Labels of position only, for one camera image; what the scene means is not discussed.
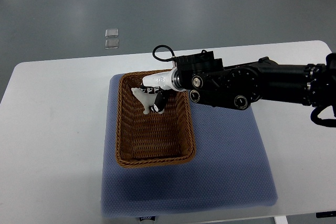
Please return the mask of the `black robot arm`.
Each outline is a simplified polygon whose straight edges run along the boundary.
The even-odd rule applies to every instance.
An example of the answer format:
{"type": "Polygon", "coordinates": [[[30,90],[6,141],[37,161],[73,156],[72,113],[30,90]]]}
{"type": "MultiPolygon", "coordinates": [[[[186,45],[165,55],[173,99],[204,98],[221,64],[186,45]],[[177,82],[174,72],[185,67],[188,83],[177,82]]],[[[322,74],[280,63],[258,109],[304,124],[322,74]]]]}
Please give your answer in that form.
{"type": "Polygon", "coordinates": [[[335,127],[335,119],[321,119],[327,107],[335,108],[335,54],[325,64],[279,65],[268,57],[234,66],[223,66],[213,52],[169,58],[174,68],[159,77],[153,112],[162,112],[169,90],[188,90],[192,102],[213,107],[245,110],[263,99],[312,106],[313,123],[335,127]]]}

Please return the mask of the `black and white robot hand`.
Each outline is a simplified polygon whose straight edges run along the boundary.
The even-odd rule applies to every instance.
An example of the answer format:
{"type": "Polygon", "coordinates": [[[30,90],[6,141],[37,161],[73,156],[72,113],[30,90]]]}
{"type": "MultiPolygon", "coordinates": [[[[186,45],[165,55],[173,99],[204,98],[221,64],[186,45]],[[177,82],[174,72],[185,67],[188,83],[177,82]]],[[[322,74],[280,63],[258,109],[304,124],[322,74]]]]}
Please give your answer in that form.
{"type": "Polygon", "coordinates": [[[180,91],[177,87],[176,75],[177,68],[173,68],[170,71],[151,74],[142,79],[140,85],[141,91],[149,94],[157,94],[154,106],[150,108],[150,111],[162,114],[167,104],[170,91],[180,91]]]}

